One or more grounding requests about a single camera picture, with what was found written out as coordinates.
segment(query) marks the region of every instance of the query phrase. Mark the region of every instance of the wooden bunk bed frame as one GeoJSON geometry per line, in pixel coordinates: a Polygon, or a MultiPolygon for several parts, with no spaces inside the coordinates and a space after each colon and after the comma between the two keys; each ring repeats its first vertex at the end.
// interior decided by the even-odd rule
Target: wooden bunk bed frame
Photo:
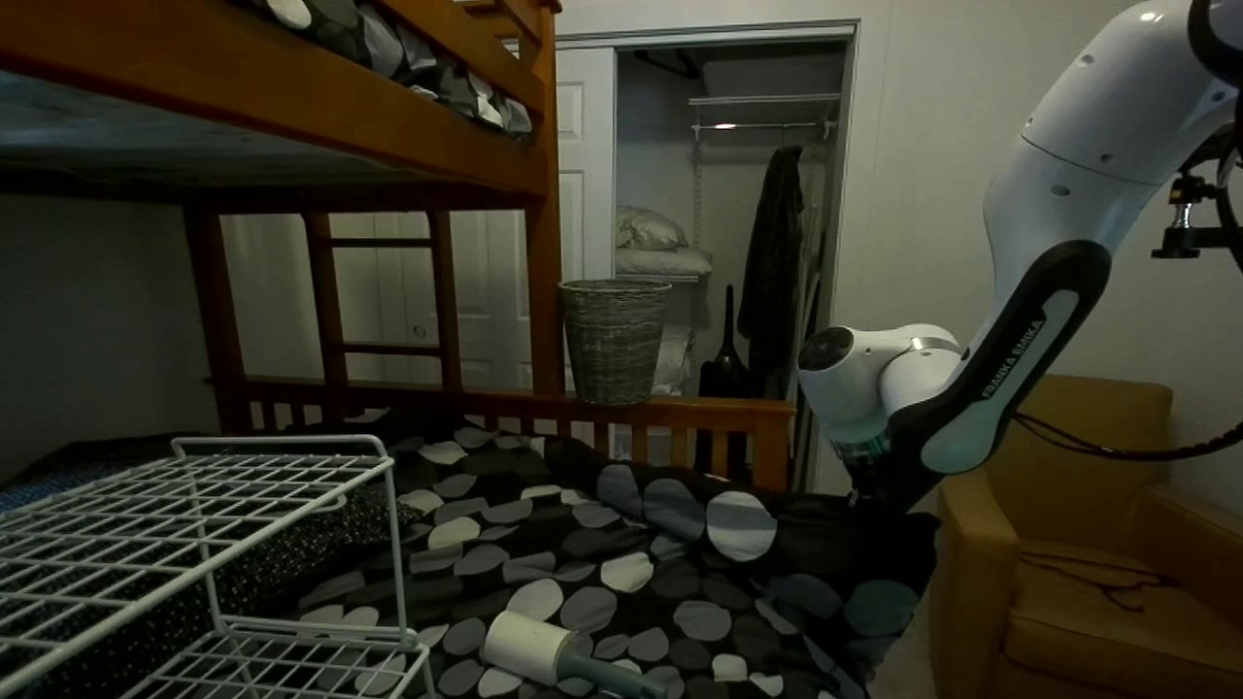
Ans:
{"type": "Polygon", "coordinates": [[[559,176],[554,176],[554,0],[375,0],[390,15],[466,63],[533,112],[515,145],[404,86],[264,22],[235,0],[39,0],[0,22],[0,89],[21,86],[74,121],[49,151],[0,141],[0,189],[179,202],[194,255],[194,286],[221,431],[280,431],[343,418],[362,409],[449,401],[466,417],[522,431],[586,436],[611,452],[612,427],[632,436],[632,459],[654,459],[650,436],[668,436],[668,462],[691,462],[691,436],[709,436],[709,471],[728,471],[728,436],[751,436],[759,490],[790,490],[790,402],[775,401],[654,401],[586,409],[563,397],[559,338],[559,176]],[[172,151],[160,163],[98,165],[109,108],[160,108],[243,145],[172,151]],[[428,242],[333,242],[339,209],[421,209],[428,242]],[[533,397],[466,392],[453,325],[449,209],[522,209],[527,228],[533,397]],[[322,379],[250,375],[225,269],[225,212],[299,212],[312,251],[322,379]],[[435,344],[375,344],[343,338],[333,248],[414,243],[435,260],[435,344]],[[443,388],[353,386],[344,353],[440,356],[443,388]]]}

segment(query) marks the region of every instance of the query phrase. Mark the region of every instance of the laundry basket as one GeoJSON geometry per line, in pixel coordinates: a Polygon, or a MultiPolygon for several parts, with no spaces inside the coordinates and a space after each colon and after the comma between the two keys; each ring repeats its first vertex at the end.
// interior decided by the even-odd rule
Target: laundry basket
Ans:
{"type": "Polygon", "coordinates": [[[572,375],[584,402],[642,402],[654,397],[668,283],[572,279],[559,286],[572,375]]]}

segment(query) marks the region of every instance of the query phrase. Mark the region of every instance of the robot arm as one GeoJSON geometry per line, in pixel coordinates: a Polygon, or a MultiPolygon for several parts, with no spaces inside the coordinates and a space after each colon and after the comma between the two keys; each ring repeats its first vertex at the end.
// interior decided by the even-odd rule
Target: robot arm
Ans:
{"type": "Polygon", "coordinates": [[[993,308],[972,344],[941,325],[831,325],[800,388],[857,497],[909,510],[979,464],[1107,286],[1111,251],[1243,81],[1243,0],[1146,0],[1043,94],[988,193],[993,308]]]}

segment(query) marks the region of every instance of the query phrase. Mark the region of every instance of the white wire rack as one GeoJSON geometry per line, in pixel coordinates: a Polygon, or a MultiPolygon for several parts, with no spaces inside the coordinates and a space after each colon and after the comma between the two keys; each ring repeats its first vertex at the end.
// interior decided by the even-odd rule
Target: white wire rack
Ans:
{"type": "Polygon", "coordinates": [[[186,695],[191,683],[194,695],[198,688],[292,695],[292,683],[308,678],[308,669],[296,664],[343,673],[339,683],[312,673],[312,695],[358,695],[353,683],[375,688],[358,675],[375,664],[397,669],[390,652],[404,669],[397,688],[409,688],[428,652],[412,639],[404,593],[397,593],[397,630],[362,634],[228,617],[212,589],[217,568],[299,516],[343,503],[353,484],[371,476],[390,483],[392,572],[401,574],[392,459],[369,436],[175,440],[175,459],[0,512],[0,695],[191,584],[204,584],[217,630],[154,673],[141,695],[166,688],[186,695]]]}

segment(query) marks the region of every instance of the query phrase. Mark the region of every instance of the hanging clothes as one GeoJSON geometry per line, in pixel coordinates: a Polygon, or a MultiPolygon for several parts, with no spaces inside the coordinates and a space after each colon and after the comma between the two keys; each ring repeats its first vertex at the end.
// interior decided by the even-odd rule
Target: hanging clothes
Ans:
{"type": "Polygon", "coordinates": [[[765,172],[765,189],[751,228],[737,334],[751,338],[751,373],[759,397],[783,397],[796,338],[796,279],[800,279],[800,156],[775,149],[765,172]]]}

